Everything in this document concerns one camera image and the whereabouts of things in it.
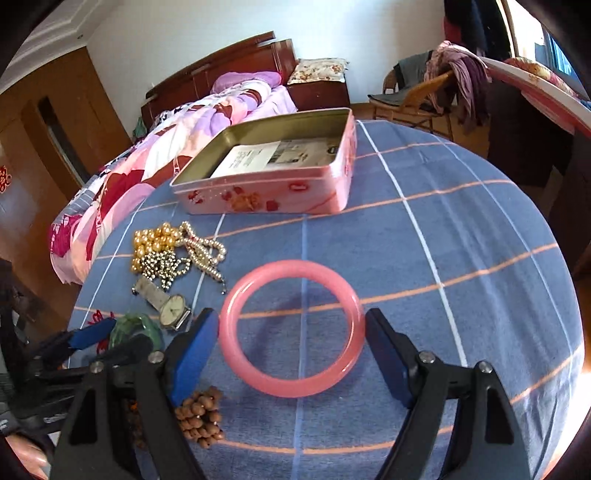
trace wooden wardrobe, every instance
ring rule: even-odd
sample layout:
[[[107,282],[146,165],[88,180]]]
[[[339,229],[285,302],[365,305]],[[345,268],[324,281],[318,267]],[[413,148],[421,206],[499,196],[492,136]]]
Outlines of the wooden wardrobe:
[[[85,47],[0,95],[0,168],[11,175],[0,193],[0,257],[41,304],[43,333],[66,327],[80,289],[53,271],[50,224],[81,182],[130,144]]]

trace purple clothing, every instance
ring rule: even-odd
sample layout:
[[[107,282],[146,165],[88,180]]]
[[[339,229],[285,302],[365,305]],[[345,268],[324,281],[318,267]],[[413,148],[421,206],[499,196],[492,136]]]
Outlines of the purple clothing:
[[[471,59],[470,67],[463,62],[465,58]],[[483,79],[488,81],[486,65],[471,51],[446,40],[437,47],[431,60],[427,63],[425,81],[433,80],[450,69],[456,76],[459,90],[458,117],[464,123],[464,130],[468,133],[478,123],[475,90],[478,91],[479,99],[481,99],[486,90]],[[431,94],[429,99],[435,109],[439,113],[443,113],[443,107],[438,101],[437,95]]]
[[[486,87],[488,80],[486,74],[479,68],[476,60],[471,57],[461,59],[468,70],[472,81],[472,92],[474,100],[474,115],[476,123],[482,125],[488,119],[488,109],[486,108]]]

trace pink bangle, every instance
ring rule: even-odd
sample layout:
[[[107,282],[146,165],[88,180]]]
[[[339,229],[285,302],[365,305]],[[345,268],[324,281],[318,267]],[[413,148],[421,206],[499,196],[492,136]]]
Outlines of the pink bangle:
[[[334,364],[312,377],[283,380],[266,375],[248,361],[238,342],[236,326],[244,304],[263,285],[279,278],[308,278],[325,286],[347,315],[349,331],[343,351]],[[252,388],[276,397],[307,397],[332,387],[353,368],[364,340],[365,317],[353,288],[333,270],[304,260],[282,260],[254,269],[236,283],[220,315],[219,343],[230,368]]]

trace floral pillow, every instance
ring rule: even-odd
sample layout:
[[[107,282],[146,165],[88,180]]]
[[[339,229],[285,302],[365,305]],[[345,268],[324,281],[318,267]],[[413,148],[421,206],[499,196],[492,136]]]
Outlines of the floral pillow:
[[[345,59],[300,59],[288,85],[308,82],[345,82]]]
[[[505,60],[505,63],[517,67],[523,70],[524,72],[528,72],[532,75],[540,77],[546,82],[550,82],[555,87],[558,87],[564,93],[568,93],[571,97],[577,100],[579,99],[579,96],[576,94],[576,92],[571,87],[569,87],[562,78],[560,78],[552,70],[542,65],[541,63],[538,63],[534,60],[526,59],[524,57],[514,57],[511,59],[507,59]]]

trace wristwatch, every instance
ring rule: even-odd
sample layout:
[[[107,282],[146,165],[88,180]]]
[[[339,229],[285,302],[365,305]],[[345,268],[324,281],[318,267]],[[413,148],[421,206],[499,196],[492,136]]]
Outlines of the wristwatch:
[[[139,276],[131,291],[134,295],[141,295],[160,312],[160,325],[164,328],[179,330],[189,318],[191,309],[182,295],[168,295],[143,275]]]

